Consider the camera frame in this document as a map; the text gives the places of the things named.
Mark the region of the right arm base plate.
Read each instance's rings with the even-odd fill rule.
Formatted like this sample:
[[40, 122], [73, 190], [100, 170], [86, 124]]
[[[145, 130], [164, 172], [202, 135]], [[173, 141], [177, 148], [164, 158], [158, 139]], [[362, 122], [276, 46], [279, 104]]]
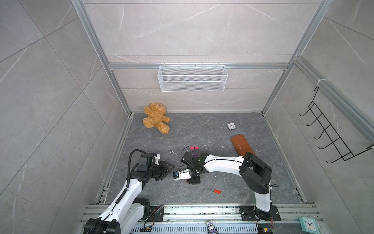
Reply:
[[239, 213], [242, 217], [242, 221], [281, 221], [278, 208], [271, 205], [269, 212], [259, 210], [256, 206], [240, 206]]

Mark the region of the brown teddy bear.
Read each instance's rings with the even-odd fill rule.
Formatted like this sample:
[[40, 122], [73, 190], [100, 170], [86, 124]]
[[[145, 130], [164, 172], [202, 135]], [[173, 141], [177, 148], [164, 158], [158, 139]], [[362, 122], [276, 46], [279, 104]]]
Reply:
[[166, 116], [166, 108], [161, 103], [151, 103], [144, 107], [144, 113], [147, 115], [143, 119], [143, 124], [146, 128], [157, 128], [162, 134], [168, 134], [170, 127], [166, 125], [170, 118]]

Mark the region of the small square pink-white packet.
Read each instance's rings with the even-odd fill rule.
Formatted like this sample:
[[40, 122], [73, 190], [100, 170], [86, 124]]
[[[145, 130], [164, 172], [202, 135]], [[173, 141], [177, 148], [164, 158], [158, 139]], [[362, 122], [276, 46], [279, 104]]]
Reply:
[[227, 124], [227, 126], [228, 126], [228, 129], [229, 129], [230, 131], [236, 129], [236, 125], [235, 125], [234, 122], [229, 122], [229, 123]]

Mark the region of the teal alarm clock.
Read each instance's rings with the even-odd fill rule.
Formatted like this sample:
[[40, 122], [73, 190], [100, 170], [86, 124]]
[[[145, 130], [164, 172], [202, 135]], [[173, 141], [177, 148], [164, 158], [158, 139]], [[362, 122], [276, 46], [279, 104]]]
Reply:
[[310, 217], [300, 217], [299, 222], [303, 232], [310, 234], [319, 234], [317, 222], [314, 218]]

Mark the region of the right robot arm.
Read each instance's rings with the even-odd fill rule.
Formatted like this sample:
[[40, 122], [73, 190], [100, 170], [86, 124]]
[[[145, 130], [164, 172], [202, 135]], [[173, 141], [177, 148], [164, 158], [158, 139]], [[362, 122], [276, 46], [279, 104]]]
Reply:
[[256, 155], [247, 152], [239, 157], [221, 157], [201, 154], [195, 157], [186, 152], [181, 159], [186, 169], [173, 172], [174, 180], [186, 180], [189, 184], [199, 184], [200, 175], [222, 172], [241, 176], [247, 186], [255, 193], [255, 210], [268, 213], [271, 210], [272, 169]]

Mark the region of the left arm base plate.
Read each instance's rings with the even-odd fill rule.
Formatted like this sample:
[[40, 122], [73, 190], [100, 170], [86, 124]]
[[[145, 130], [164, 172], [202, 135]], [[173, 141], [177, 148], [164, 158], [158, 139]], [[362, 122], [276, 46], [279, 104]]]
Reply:
[[144, 214], [139, 221], [145, 222], [146, 220], [162, 222], [164, 218], [164, 205], [158, 206], [145, 206]]

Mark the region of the red usb drive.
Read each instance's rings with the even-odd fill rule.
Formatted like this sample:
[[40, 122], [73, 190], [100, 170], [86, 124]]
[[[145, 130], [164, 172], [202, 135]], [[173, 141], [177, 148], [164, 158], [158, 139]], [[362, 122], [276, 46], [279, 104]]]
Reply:
[[220, 190], [217, 190], [217, 189], [213, 189], [212, 192], [214, 192], [216, 194], [221, 194], [222, 193]]

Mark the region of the small purple toy figure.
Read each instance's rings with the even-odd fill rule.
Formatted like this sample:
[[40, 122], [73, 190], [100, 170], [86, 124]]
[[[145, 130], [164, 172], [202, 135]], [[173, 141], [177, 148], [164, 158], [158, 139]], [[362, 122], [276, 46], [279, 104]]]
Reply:
[[219, 234], [217, 228], [214, 226], [213, 221], [206, 222], [208, 234]]

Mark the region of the brown leather wallet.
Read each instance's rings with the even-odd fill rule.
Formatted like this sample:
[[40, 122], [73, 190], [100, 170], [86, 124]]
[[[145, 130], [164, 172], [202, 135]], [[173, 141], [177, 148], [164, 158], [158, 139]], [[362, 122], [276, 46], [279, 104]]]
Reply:
[[234, 145], [239, 156], [245, 156], [246, 153], [252, 153], [253, 155], [255, 155], [255, 152], [253, 151], [243, 134], [232, 136], [231, 142]]

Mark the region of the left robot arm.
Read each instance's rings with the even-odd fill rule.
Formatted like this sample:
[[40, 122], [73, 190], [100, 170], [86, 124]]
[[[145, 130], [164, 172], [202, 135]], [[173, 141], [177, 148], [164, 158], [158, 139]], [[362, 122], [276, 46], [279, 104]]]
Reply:
[[150, 179], [163, 180], [175, 166], [157, 153], [132, 150], [128, 160], [127, 180], [115, 200], [98, 217], [84, 226], [84, 234], [129, 234], [135, 224], [151, 216], [148, 199], [139, 198]]

